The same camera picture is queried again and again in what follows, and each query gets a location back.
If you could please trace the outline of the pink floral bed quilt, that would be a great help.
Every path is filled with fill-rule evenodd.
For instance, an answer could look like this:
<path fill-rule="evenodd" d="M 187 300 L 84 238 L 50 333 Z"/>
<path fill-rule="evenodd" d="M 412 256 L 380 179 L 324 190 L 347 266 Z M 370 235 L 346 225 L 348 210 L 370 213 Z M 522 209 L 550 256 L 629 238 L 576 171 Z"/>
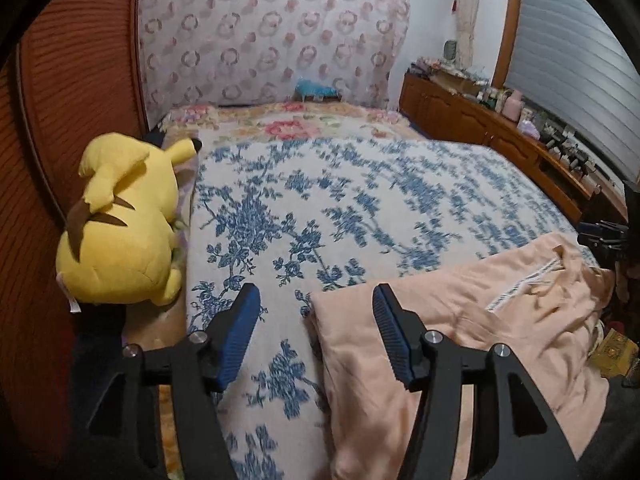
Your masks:
<path fill-rule="evenodd" d="M 127 312 L 128 340 L 171 346 L 228 309 L 260 313 L 238 378 L 214 397 L 241 479 L 311 479 L 328 462 L 315 292 L 431 270 L 426 146 L 404 118 L 342 104 L 180 110 L 168 140 L 203 144 L 178 174 L 177 301 Z"/>

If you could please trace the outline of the purple tissue pack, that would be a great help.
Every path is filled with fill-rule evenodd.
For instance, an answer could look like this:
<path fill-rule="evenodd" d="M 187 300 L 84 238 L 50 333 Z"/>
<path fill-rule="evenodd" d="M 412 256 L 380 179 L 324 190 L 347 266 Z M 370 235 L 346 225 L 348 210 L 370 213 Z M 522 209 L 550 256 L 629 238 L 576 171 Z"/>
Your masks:
<path fill-rule="evenodd" d="M 528 136 L 531 139 L 538 141 L 540 139 L 540 133 L 535 124 L 528 118 L 522 119 L 518 122 L 518 131 L 523 136 Z"/>

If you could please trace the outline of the pink bottle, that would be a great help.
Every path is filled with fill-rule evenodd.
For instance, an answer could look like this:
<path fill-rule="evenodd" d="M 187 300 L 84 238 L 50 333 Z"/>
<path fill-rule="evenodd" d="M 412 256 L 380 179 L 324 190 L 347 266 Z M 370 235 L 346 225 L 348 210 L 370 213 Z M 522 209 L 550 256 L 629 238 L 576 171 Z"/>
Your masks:
<path fill-rule="evenodd" d="M 504 101 L 501 113 L 511 122 L 518 122 L 522 114 L 523 105 L 522 92 L 513 90 Z"/>

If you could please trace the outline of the grey window roller blind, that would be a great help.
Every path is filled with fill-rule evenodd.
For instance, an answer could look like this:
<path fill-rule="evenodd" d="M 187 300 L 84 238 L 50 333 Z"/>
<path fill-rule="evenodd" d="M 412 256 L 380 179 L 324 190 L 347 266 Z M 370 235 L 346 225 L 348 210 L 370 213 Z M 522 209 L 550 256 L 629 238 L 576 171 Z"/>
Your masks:
<path fill-rule="evenodd" d="M 506 85 L 639 177 L 639 74 L 586 0 L 521 0 Z"/>

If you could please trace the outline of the yellow Pikachu plush toy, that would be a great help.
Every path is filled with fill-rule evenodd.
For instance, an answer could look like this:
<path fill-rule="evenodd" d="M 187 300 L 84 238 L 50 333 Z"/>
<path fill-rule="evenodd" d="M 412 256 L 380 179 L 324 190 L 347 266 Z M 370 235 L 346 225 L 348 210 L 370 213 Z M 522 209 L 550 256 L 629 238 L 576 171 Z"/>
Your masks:
<path fill-rule="evenodd" d="M 182 286 L 174 263 L 179 188 L 175 168 L 202 147 L 186 138 L 166 150 L 117 132 L 82 153 L 81 199 L 68 212 L 55 258 L 70 310 L 82 304 L 171 304 Z"/>

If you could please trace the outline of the brown wooden sideboard cabinet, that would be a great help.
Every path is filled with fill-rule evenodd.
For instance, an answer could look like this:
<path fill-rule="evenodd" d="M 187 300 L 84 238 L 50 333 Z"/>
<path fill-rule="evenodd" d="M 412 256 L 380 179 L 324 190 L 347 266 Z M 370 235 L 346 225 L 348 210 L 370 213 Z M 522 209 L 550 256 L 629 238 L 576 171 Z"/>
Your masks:
<path fill-rule="evenodd" d="M 602 184 L 587 188 L 544 146 L 503 116 L 452 94 L 433 81 L 406 73 L 399 110 L 435 140 L 492 148 L 522 170 L 570 222 L 627 221 L 626 206 Z"/>

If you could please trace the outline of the small round desk fan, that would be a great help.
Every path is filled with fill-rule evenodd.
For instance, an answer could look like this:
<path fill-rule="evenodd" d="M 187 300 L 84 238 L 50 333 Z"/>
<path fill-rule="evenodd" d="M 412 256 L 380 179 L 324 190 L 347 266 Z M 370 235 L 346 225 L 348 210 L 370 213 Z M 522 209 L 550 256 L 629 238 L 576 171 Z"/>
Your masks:
<path fill-rule="evenodd" d="M 444 47 L 442 48 L 442 57 L 447 63 L 454 64 L 457 59 L 457 47 L 458 43 L 456 40 L 447 40 L 444 43 Z"/>

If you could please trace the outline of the blue floral white blanket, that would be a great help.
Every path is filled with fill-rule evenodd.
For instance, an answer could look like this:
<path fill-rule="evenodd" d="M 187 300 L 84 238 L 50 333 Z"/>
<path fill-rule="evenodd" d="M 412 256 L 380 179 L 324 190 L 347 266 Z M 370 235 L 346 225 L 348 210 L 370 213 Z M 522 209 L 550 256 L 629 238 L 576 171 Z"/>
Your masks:
<path fill-rule="evenodd" d="M 332 445 L 311 297 L 476 261 L 576 232 L 503 156 L 438 141 L 318 138 L 203 148 L 186 324 L 246 283 L 262 310 L 219 419 L 242 479 L 324 479 Z"/>

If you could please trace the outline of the beige lace side curtain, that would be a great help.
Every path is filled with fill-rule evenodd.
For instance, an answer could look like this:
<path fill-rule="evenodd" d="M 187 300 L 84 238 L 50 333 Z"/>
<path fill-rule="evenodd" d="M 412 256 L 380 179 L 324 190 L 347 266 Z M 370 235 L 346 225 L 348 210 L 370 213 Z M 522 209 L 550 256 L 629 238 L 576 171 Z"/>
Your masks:
<path fill-rule="evenodd" d="M 457 66 L 473 64 L 475 24 L 480 0 L 456 0 Z"/>

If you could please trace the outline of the teal item on box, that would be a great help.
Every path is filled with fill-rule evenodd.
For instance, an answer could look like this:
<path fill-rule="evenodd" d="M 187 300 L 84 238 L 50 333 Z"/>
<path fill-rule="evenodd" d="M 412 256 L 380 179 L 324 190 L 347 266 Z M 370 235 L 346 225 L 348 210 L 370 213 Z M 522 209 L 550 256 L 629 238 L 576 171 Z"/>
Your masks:
<path fill-rule="evenodd" d="M 325 86 L 309 79 L 299 79 L 294 89 L 296 102 L 341 102 L 342 96 L 331 86 Z"/>

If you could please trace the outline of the brown louvered wooden wardrobe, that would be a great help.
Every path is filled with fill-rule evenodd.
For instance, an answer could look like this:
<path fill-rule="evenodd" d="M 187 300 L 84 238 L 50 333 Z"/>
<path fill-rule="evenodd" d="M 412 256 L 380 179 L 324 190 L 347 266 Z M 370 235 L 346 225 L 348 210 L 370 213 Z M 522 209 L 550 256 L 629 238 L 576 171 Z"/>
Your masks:
<path fill-rule="evenodd" d="M 76 334 L 55 279 L 92 138 L 143 136 L 138 0 L 1 0 L 1 458 L 52 464 Z"/>

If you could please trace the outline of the pink circle patterned curtain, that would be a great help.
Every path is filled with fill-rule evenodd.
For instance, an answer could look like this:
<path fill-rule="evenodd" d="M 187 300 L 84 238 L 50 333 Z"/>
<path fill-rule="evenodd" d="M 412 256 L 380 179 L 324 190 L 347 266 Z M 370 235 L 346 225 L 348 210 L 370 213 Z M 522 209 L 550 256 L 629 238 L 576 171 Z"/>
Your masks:
<path fill-rule="evenodd" d="M 281 102 L 302 80 L 383 107 L 409 16 L 409 0 L 139 0 L 146 112 Z"/>

